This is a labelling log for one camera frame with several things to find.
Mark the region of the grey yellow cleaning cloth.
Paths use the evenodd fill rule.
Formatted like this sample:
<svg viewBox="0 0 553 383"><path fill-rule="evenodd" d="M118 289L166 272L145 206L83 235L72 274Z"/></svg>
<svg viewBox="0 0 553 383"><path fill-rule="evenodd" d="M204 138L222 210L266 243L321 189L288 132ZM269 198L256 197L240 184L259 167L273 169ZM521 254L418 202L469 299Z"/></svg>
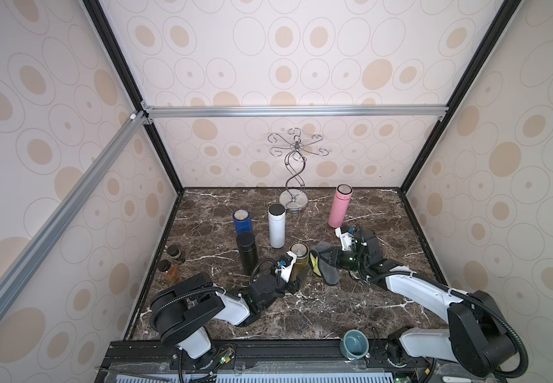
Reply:
<svg viewBox="0 0 553 383"><path fill-rule="evenodd" d="M339 251L336 246L320 241L309 253L313 271L329 287L336 286L340 282L340 272L336 267Z"/></svg>

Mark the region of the gold thermos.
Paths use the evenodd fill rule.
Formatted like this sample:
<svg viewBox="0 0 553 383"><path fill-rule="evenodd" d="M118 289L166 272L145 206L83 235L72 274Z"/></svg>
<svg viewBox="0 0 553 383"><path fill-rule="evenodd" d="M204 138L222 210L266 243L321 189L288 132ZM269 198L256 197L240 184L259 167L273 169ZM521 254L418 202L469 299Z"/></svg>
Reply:
<svg viewBox="0 0 553 383"><path fill-rule="evenodd" d="M308 267L309 249L306 244L298 242L292 244L289 250L296 255L295 265L292 268L292 274L290 276L290 280L294 281L297 279L298 275Z"/></svg>

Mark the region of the pink thermos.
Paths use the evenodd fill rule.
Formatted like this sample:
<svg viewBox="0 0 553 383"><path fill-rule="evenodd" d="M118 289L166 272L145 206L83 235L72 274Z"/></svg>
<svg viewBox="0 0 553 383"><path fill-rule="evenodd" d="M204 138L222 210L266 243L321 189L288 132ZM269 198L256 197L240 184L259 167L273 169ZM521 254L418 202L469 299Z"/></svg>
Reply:
<svg viewBox="0 0 553 383"><path fill-rule="evenodd" d="M328 219L328 225L332 228L340 228L343 224L353 193L353 188L348 184L340 184L335 191L332 208Z"/></svg>

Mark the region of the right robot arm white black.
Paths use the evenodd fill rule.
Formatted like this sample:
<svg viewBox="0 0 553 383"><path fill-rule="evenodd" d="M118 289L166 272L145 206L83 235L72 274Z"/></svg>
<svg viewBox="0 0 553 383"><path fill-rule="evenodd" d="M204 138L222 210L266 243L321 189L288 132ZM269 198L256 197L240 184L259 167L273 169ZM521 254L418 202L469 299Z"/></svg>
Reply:
<svg viewBox="0 0 553 383"><path fill-rule="evenodd" d="M355 272L362 281L428 309L448 326L396 330L385 346L392 365L428 357L456 362L479 378L490 374L519 378L528 371L525 343L504 319L491 295L482 290L469 293L448 287L386 258L376 235L362 226L338 228L335 234L339 246L322 242L311 250L327 285L339 283L340 271Z"/></svg>

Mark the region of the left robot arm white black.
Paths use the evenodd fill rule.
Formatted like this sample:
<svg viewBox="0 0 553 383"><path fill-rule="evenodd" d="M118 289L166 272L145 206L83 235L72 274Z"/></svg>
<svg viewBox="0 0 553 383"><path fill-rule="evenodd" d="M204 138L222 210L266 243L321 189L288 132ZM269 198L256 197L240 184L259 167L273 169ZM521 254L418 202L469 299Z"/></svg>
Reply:
<svg viewBox="0 0 553 383"><path fill-rule="evenodd" d="M238 292L228 292L201 272L168 289L150 303L150 327L164 346L175 346L195 362L212 359L217 351L206 330L212 320L248 327L279 298L300 290L300 281L284 281L279 271L262 274Z"/></svg>

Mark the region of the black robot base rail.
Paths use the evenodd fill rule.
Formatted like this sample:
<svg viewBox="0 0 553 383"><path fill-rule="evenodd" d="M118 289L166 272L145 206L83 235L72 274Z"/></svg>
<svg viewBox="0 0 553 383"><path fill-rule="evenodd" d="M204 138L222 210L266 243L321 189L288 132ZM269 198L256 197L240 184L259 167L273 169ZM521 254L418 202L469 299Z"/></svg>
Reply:
<svg viewBox="0 0 553 383"><path fill-rule="evenodd" d="M97 368L97 382L440 382L444 363L414 357L391 362L386 341L370 340L369 353L346 359L340 340L215 341L213 357L193 360L157 341L113 342Z"/></svg>

